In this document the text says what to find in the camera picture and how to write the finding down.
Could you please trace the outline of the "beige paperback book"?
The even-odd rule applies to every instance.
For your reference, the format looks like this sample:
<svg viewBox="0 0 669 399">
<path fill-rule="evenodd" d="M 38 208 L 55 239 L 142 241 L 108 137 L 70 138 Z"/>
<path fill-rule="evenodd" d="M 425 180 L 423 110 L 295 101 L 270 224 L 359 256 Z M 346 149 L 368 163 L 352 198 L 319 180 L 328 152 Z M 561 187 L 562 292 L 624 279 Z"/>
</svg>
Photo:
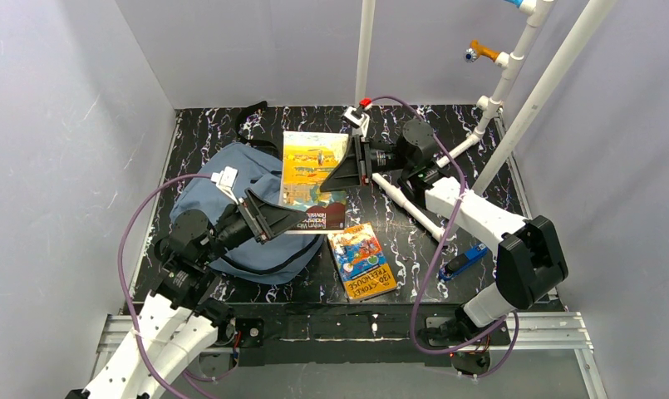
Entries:
<svg viewBox="0 0 669 399">
<path fill-rule="evenodd" d="M 307 213 L 288 234 L 329 234 L 346 228 L 347 193 L 322 192 L 347 149 L 346 133 L 284 131 L 279 204 Z"/>
</svg>

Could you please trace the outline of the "light blue student backpack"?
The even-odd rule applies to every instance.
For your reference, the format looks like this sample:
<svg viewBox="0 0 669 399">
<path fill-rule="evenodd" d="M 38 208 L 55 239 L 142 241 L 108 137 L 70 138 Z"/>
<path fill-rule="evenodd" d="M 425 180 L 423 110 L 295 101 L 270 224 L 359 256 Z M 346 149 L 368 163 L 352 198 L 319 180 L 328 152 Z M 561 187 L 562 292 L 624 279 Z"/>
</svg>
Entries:
<svg viewBox="0 0 669 399">
<path fill-rule="evenodd" d="M 283 162 L 276 149 L 239 135 L 212 156 L 175 201 L 171 231 L 156 244 L 156 254 L 255 283 L 294 279 L 323 237 L 288 232 L 303 214 L 278 203 Z"/>
</svg>

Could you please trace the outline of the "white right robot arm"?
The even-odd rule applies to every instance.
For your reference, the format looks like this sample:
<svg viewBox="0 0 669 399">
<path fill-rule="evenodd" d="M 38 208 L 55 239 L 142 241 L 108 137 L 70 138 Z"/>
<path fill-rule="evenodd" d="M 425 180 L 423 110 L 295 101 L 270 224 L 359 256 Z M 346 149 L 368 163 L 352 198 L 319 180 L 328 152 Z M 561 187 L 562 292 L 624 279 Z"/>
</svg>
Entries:
<svg viewBox="0 0 669 399">
<path fill-rule="evenodd" d="M 495 281 L 456 310 L 460 326 L 474 331 L 513 310 L 527 310 L 568 277 L 553 223 L 512 214 L 467 189 L 463 173 L 453 176 L 438 165 L 440 144 L 429 124 L 406 122 L 396 143 L 388 145 L 367 137 L 367 116 L 348 122 L 353 132 L 347 150 L 323 191 L 375 182 L 409 214 L 426 209 L 445 216 L 449 226 L 461 227 L 494 255 Z"/>
</svg>

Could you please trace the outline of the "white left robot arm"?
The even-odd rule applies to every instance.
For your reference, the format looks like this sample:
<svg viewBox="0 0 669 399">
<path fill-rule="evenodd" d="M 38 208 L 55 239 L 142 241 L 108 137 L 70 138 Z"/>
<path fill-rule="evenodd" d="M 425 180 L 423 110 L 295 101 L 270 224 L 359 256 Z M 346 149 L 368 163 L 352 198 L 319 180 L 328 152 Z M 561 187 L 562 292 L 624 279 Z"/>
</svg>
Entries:
<svg viewBox="0 0 669 399">
<path fill-rule="evenodd" d="M 204 298 L 214 278 L 209 263 L 250 239 L 274 239 L 306 218 L 252 190 L 216 223 L 199 209 L 179 214 L 158 249 L 166 265 L 157 284 L 140 311 L 130 309 L 131 329 L 96 376 L 68 397 L 159 398 L 172 391 L 172 382 L 234 319 L 228 304 Z"/>
</svg>

